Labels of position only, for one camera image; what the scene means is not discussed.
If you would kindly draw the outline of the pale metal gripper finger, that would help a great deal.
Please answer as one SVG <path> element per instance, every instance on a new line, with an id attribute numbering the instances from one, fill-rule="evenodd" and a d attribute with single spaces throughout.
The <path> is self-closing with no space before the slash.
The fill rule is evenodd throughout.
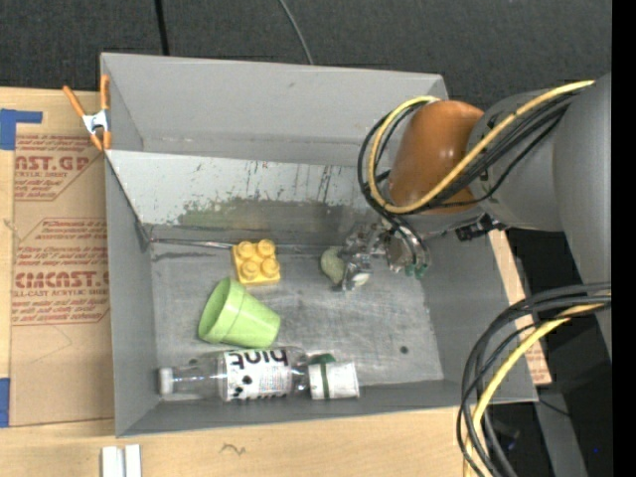
<path id="1" fill-rule="evenodd" d="M 361 262 L 369 262 L 371 259 L 371 254 L 367 250 L 367 248 L 362 245 L 343 245 L 338 251 L 338 256 L 345 263 L 361 263 Z"/>
<path id="2" fill-rule="evenodd" d="M 356 263 L 346 263 L 339 273 L 335 288 L 337 290 L 352 291 L 364 286 L 372 275 L 368 266 Z"/>

